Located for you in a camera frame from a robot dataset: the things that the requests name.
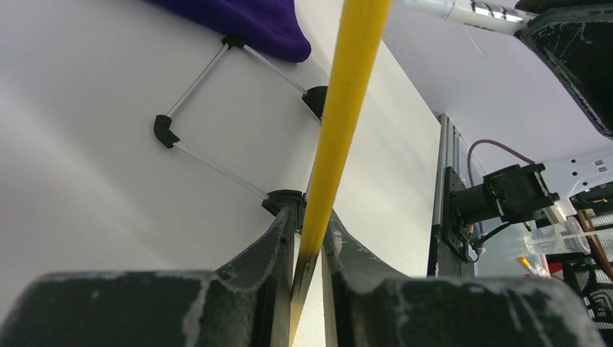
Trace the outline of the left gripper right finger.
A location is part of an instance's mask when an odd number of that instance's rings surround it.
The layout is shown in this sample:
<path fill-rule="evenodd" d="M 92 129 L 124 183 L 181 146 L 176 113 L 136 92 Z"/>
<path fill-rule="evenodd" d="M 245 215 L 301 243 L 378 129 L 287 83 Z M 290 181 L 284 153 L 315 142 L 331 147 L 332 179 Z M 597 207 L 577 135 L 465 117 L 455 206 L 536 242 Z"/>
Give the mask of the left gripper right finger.
<path fill-rule="evenodd" d="M 540 278 L 411 278 L 331 215 L 322 246 L 329 346 L 603 346 L 580 298 Z"/>

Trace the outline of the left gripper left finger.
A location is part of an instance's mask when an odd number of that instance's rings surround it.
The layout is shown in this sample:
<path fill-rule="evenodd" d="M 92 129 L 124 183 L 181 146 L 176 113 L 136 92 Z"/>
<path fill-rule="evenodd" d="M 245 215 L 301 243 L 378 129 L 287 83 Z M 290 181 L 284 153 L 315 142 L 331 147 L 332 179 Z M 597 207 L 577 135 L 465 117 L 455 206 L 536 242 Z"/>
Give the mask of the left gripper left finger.
<path fill-rule="evenodd" d="M 3 346 L 287 346 L 293 211 L 217 270 L 64 272 L 36 278 Z"/>

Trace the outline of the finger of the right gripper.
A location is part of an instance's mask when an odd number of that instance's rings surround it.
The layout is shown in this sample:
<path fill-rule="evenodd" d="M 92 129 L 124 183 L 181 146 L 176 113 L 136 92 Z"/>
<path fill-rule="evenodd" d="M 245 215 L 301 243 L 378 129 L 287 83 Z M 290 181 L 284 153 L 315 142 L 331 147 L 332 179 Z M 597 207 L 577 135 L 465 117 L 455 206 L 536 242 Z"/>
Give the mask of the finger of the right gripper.
<path fill-rule="evenodd" d="M 518 1 L 536 14 L 516 37 L 554 73 L 593 127 L 612 138 L 612 2 Z"/>

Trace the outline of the blue capped whiteboard marker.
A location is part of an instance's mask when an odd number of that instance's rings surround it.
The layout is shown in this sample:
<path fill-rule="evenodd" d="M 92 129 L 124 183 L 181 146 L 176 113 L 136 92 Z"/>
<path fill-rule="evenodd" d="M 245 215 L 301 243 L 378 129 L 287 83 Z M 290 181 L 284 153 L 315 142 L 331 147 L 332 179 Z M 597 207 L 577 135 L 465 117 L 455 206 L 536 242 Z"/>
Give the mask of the blue capped whiteboard marker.
<path fill-rule="evenodd" d="M 405 0 L 408 9 L 489 32 L 513 35 L 525 30 L 537 14 L 475 0 Z"/>

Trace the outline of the yellow framed whiteboard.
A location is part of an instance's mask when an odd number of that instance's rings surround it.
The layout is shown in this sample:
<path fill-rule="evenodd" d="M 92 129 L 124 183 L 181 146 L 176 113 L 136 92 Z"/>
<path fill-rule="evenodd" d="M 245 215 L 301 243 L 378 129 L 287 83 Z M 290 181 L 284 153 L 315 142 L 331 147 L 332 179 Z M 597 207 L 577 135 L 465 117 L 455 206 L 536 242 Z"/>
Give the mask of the yellow framed whiteboard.
<path fill-rule="evenodd" d="M 341 18 L 341 1 L 295 1 L 293 18 L 310 42 L 309 58 L 281 61 L 270 49 L 265 57 L 303 87 L 327 84 Z M 366 181 L 359 167 L 380 168 L 367 123 L 385 115 L 368 92 L 335 208 L 364 240 L 377 208 L 371 197 L 380 188 Z M 247 51 L 234 48 L 182 106 L 173 126 L 192 149 L 227 166 L 248 182 L 271 192 L 304 189 L 311 173 L 320 123 L 299 99 L 299 92 Z M 199 164 L 178 149 L 173 161 L 173 198 L 169 216 L 155 224 L 151 245 L 181 267 L 216 267 L 261 236 L 273 221 L 262 200 Z"/>

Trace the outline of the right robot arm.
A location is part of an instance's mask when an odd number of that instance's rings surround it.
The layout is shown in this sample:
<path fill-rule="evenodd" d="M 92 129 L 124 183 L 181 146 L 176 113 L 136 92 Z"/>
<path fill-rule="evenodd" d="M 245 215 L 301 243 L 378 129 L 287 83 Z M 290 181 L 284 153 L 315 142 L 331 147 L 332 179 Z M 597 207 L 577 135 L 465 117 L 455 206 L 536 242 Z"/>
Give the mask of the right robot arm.
<path fill-rule="evenodd" d="M 599 134 L 612 137 L 612 3 L 524 1 L 516 9 L 485 1 L 457 1 L 450 17 L 464 25 L 515 36 L 553 72 Z M 612 180 L 612 154 L 591 153 L 548 163 L 510 166 L 468 189 L 486 217 L 519 223 Z"/>

